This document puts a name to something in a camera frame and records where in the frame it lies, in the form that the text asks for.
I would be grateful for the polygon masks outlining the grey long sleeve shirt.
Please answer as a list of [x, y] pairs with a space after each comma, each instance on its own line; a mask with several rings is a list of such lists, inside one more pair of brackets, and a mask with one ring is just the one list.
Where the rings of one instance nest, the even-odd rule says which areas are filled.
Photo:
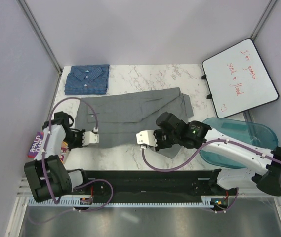
[[189, 95], [179, 88], [170, 88], [83, 98], [77, 110], [75, 129], [98, 127], [98, 147], [103, 149], [136, 144], [136, 134], [156, 130], [156, 119], [164, 112], [188, 122], [193, 116]]

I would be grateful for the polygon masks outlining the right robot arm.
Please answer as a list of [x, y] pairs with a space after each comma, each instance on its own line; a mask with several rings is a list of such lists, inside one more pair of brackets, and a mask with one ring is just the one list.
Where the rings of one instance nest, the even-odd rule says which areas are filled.
[[281, 147], [262, 148], [225, 135], [211, 126], [199, 122], [184, 122], [174, 114], [165, 112], [157, 120], [158, 129], [149, 134], [150, 146], [156, 151], [177, 144], [219, 154], [242, 164], [242, 169], [219, 171], [208, 182], [213, 194], [242, 186], [256, 186], [260, 191], [281, 196]]

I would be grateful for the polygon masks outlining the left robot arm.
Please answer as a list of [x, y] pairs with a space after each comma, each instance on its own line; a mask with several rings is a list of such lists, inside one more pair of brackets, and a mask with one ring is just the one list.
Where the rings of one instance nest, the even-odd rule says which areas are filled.
[[24, 165], [24, 172], [36, 202], [44, 202], [63, 195], [71, 194], [75, 189], [79, 194], [89, 192], [91, 183], [84, 178], [81, 169], [66, 170], [61, 159], [63, 142], [68, 149], [83, 147], [85, 130], [71, 129], [74, 119], [65, 112], [57, 112], [54, 119], [43, 125], [42, 147], [33, 161]]

